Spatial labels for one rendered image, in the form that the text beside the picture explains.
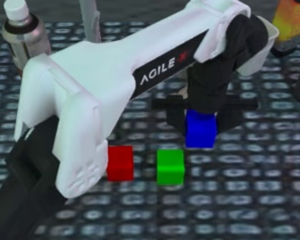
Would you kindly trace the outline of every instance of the green cube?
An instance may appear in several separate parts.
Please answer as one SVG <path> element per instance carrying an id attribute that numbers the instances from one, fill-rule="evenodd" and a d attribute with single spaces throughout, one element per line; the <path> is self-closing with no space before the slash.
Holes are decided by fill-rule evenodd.
<path id="1" fill-rule="evenodd" d="M 156 152 L 156 183 L 180 185 L 185 178 L 185 158 L 182 149 L 158 149 Z"/>

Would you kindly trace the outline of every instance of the blue cube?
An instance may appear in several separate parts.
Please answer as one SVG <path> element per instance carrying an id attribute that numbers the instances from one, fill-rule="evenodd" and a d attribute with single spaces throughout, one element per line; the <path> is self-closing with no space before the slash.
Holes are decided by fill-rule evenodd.
<path id="1" fill-rule="evenodd" d="M 215 114 L 203 114 L 192 109 L 186 111 L 185 146 L 187 148 L 213 148 L 217 136 Z"/>

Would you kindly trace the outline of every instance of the red cube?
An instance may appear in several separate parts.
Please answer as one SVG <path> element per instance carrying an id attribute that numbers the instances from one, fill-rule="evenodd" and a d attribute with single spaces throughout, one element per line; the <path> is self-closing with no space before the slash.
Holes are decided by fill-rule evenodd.
<path id="1" fill-rule="evenodd" d="M 107 179 L 110 182 L 134 180 L 134 151 L 132 146 L 109 146 Z"/>

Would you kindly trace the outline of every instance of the gray pole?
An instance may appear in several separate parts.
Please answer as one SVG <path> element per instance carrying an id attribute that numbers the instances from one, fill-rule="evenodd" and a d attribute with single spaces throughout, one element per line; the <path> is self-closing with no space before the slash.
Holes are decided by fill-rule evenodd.
<path id="1" fill-rule="evenodd" d="M 100 43 L 100 12 L 96 0 L 79 0 L 85 38 L 92 43 Z"/>

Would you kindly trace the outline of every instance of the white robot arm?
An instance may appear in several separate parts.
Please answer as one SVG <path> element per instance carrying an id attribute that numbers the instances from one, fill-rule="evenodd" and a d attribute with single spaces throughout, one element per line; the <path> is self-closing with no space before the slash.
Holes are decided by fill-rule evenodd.
<path id="1" fill-rule="evenodd" d="M 238 0 L 191 0 L 178 13 L 122 40 L 84 40 L 30 59 L 22 76 L 15 140 L 57 115 L 56 187 L 66 198 L 84 194 L 106 170 L 107 137 L 127 103 L 195 61 L 220 55 L 227 27 L 238 15 L 251 16 L 250 8 Z M 243 75 L 262 67 L 278 35 L 260 19 L 269 42 L 238 69 Z"/>

